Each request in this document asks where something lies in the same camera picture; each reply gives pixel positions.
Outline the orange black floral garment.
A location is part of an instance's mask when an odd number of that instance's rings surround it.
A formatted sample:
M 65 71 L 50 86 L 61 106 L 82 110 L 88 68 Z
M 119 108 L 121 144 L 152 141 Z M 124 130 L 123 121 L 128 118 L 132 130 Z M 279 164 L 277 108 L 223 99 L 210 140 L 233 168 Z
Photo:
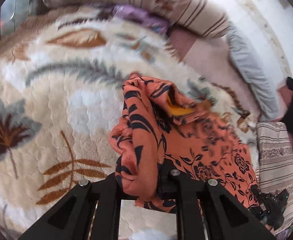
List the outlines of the orange black floral garment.
M 191 179 L 215 179 L 244 207 L 258 205 L 251 187 L 257 178 L 249 148 L 224 118 L 210 110 L 210 102 L 196 102 L 174 83 L 131 74 L 122 86 L 124 104 L 109 137 L 119 154 L 116 180 L 136 205 L 175 212 L 175 201 L 156 192 L 165 160 Z

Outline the cream leaf pattern blanket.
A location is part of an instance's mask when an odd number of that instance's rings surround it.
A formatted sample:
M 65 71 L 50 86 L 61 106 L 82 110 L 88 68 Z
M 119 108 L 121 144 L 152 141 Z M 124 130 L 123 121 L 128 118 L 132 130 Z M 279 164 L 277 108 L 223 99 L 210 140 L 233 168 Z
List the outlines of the cream leaf pattern blanket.
M 139 24 L 103 18 L 91 6 L 28 19 L 0 42 L 0 232 L 18 239 L 82 178 L 116 169 L 109 137 L 131 74 L 170 81 L 210 102 L 250 151 L 257 178 L 253 113 L 229 88 L 182 61 L 169 40 Z

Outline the purple floral cloth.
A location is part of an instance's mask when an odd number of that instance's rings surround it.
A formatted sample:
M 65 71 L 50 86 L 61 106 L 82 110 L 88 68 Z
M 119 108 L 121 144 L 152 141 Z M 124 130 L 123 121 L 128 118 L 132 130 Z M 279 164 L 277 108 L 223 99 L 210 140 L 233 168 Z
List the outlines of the purple floral cloth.
M 122 20 L 134 22 L 162 35 L 167 34 L 170 27 L 168 20 L 132 5 L 115 5 L 112 13 Z

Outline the pink bed sheet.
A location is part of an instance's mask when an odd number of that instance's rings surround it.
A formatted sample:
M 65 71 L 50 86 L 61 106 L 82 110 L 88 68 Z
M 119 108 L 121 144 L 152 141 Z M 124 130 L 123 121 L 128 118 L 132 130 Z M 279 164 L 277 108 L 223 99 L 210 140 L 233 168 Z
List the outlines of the pink bed sheet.
M 183 28 L 174 27 L 169 40 L 179 57 L 207 81 L 229 87 L 242 107 L 259 116 L 260 107 L 249 85 L 229 60 L 225 38 L 204 39 Z

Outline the grey pillow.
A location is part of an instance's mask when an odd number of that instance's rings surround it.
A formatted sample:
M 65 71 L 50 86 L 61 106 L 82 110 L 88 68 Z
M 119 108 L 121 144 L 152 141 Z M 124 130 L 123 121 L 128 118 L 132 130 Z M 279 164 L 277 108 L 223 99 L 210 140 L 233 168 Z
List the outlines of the grey pillow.
M 279 102 L 275 85 L 264 70 L 258 53 L 234 23 L 226 33 L 229 44 L 229 58 L 243 80 L 249 85 L 261 109 L 260 119 L 270 121 L 277 118 Z

